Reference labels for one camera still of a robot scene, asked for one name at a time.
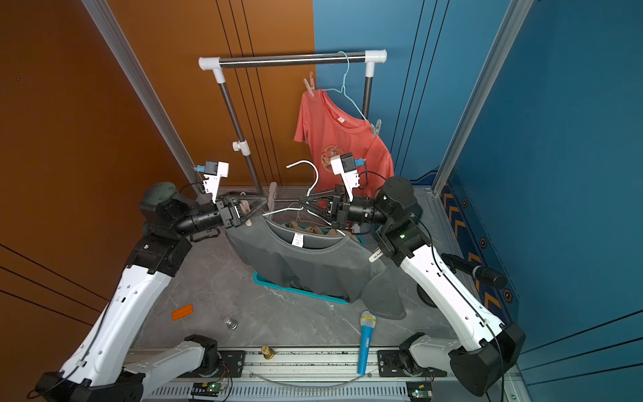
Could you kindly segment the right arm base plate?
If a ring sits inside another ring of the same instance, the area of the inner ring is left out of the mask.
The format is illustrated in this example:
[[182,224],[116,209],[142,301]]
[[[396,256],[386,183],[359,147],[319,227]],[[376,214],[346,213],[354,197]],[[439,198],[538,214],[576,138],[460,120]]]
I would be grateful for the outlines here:
[[421,368],[408,351],[380,350],[377,357],[378,372],[383,378],[447,376],[447,372],[438,368]]

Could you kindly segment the grey garment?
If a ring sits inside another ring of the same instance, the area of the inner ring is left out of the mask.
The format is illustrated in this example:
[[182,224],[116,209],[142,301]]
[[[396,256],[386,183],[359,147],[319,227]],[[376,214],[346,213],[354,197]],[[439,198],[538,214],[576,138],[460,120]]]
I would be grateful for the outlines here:
[[406,317],[393,271],[350,236],[310,234],[258,215],[225,231],[244,264],[276,286],[318,296],[362,301],[379,318]]

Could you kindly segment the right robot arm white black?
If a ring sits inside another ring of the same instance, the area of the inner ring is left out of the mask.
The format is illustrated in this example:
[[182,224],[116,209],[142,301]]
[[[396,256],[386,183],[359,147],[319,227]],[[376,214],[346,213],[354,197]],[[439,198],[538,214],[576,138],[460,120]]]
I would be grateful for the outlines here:
[[373,224],[378,254],[410,276],[450,323],[455,341],[419,333],[401,345],[400,358],[408,373],[443,371],[477,397],[495,383],[503,383],[505,373],[517,363],[526,335],[516,323],[504,323],[490,312],[455,272],[498,289],[506,286],[507,279],[488,266],[436,250],[410,181],[391,177],[372,199],[350,196],[338,185],[304,196],[299,204],[337,229],[351,223]]

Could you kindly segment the white wire hanger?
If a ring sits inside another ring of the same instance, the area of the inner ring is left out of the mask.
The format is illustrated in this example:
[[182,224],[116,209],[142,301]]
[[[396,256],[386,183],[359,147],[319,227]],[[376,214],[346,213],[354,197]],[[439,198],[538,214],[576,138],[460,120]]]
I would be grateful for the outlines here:
[[279,213],[285,212],[285,211],[299,212],[299,211],[306,210],[309,214],[312,214],[312,215],[318,217],[319,219],[321,219],[322,221],[326,222],[328,225],[331,225],[331,222],[328,221],[326,218],[323,218],[318,213],[313,213],[311,211],[312,207],[309,206],[309,204],[313,201],[313,197],[314,196],[323,196],[324,194],[333,195],[333,194],[347,193],[349,198],[352,199],[353,191],[349,187],[347,187],[346,184],[338,184],[336,186],[335,190],[328,190],[326,192],[320,192],[320,193],[313,194],[312,191],[313,191],[313,189],[315,189],[316,185],[318,184],[319,177],[320,177],[319,170],[317,169],[316,165],[313,162],[311,162],[309,160],[300,160],[300,161],[293,162],[293,163],[287,165],[286,168],[291,169],[292,167],[295,167],[295,166],[303,164],[303,163],[305,163],[307,165],[310,165],[313,168],[314,173],[315,173],[315,179],[314,179],[313,185],[307,190],[306,195],[303,198],[298,199],[298,201],[297,201],[298,207],[296,207],[296,208],[286,207],[286,208],[283,208],[283,209],[273,210],[273,211],[264,213],[263,216],[267,217],[267,216],[270,216],[270,215],[273,215],[273,214],[279,214]]

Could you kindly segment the beige clothespin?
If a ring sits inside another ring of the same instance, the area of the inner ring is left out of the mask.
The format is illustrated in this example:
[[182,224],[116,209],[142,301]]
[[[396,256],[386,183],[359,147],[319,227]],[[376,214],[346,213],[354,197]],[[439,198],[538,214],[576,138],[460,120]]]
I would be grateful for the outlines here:
[[251,217],[253,215],[252,212],[252,206],[251,203],[248,200],[241,200],[239,207],[241,209],[241,212],[243,213],[243,217],[245,218],[245,225],[246,226],[252,226],[252,220]]

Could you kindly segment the light green wire hanger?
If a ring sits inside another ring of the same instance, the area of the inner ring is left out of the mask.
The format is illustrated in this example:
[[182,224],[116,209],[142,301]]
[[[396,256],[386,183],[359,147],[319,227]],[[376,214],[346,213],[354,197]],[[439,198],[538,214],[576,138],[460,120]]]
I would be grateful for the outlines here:
[[338,51],[337,55],[341,55],[341,57],[344,58],[347,68],[345,73],[343,74],[341,87],[339,89],[328,88],[327,91],[338,92],[339,94],[343,95],[358,110],[360,117],[362,117],[364,121],[367,121],[368,115],[370,112],[370,105],[371,105],[371,95],[372,95],[373,78],[374,78],[374,72],[375,72],[375,63],[373,61],[370,61],[368,58],[366,58],[366,61],[364,62],[365,81],[364,81],[363,105],[359,107],[355,102],[355,100],[353,100],[353,98],[350,95],[348,95],[347,79],[348,79],[348,74],[350,72],[350,63],[351,63],[350,57],[348,53],[344,52],[343,50]]

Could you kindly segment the red t-shirt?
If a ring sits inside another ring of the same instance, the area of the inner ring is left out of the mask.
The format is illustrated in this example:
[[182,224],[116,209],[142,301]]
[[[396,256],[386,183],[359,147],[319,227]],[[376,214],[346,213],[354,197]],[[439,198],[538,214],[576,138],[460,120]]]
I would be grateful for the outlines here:
[[309,147],[319,172],[318,192],[343,182],[333,173],[331,158],[346,153],[366,162],[356,195],[373,197],[395,175],[391,154],[381,138],[373,135],[370,123],[341,110],[324,90],[302,94],[294,140]]

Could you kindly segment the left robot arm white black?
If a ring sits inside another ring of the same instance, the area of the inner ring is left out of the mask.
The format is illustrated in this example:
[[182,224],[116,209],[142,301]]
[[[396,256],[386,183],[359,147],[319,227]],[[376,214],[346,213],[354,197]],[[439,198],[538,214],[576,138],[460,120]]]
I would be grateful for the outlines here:
[[145,192],[139,209],[143,236],[128,256],[121,279],[96,323],[57,372],[43,374],[28,399],[140,401],[175,378],[217,374],[222,358],[216,340],[190,335],[178,346],[142,363],[125,358],[157,298],[192,249],[191,236],[240,227],[267,204],[262,193],[227,193],[207,204],[184,197],[169,182]]

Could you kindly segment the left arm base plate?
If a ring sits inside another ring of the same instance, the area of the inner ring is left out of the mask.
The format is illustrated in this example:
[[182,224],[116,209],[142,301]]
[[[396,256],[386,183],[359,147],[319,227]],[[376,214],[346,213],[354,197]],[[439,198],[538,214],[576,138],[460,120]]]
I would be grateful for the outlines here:
[[244,350],[219,350],[219,366],[217,370],[205,375],[198,370],[180,375],[180,378],[186,379],[219,379],[231,375],[233,379],[241,378],[244,371],[246,351]]

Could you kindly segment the white clothespin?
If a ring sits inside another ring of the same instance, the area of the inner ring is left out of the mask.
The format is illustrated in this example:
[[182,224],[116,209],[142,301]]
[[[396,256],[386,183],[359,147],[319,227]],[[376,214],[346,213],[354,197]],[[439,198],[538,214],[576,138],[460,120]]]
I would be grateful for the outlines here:
[[371,254],[371,256],[368,258],[368,260],[369,260],[371,263],[375,263],[375,261],[378,261],[378,260],[379,260],[380,258],[382,258],[383,256],[384,256],[383,251],[382,251],[381,249],[379,249],[379,248],[378,248],[378,249],[376,249],[376,250],[373,252],[373,254]]

